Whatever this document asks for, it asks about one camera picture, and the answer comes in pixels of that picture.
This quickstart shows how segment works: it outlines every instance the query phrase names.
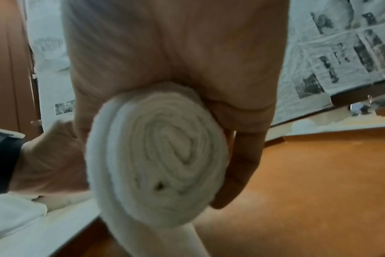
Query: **dark cuff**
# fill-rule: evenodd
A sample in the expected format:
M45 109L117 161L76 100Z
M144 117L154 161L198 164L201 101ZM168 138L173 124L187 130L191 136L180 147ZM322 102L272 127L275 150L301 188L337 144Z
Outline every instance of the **dark cuff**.
M24 141L0 133L0 194L7 193Z

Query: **hand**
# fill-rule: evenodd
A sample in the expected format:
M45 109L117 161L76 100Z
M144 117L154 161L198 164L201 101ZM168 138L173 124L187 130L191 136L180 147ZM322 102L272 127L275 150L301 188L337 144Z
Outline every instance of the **hand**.
M23 145L9 184L10 191L32 195L87 189L85 160L73 119L56 121L45 134Z
M212 204L225 207L259 165L288 7L288 0L64 0L81 141L102 104L119 93L167 80L192 87L234 144Z

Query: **rolled cloth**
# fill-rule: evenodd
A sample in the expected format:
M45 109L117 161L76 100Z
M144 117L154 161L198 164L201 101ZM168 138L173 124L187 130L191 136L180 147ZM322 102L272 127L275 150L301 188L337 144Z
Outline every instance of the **rolled cloth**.
M130 254L209 256L189 222L222 186L228 147L192 89L168 82L113 98L86 148L101 217Z

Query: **black wristband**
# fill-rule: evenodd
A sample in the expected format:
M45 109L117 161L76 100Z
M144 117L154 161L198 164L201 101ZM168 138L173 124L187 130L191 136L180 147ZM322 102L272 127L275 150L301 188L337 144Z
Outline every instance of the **black wristband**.
M24 141L0 133L0 194L7 193Z

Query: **palm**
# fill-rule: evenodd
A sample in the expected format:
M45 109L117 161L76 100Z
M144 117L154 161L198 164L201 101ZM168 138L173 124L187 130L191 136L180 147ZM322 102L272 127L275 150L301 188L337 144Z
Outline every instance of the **palm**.
M287 12L288 0L65 0L82 142L108 99L172 80L193 87L219 124L238 132L234 154L244 159L232 157L230 169L251 172L230 175L246 183L274 113Z

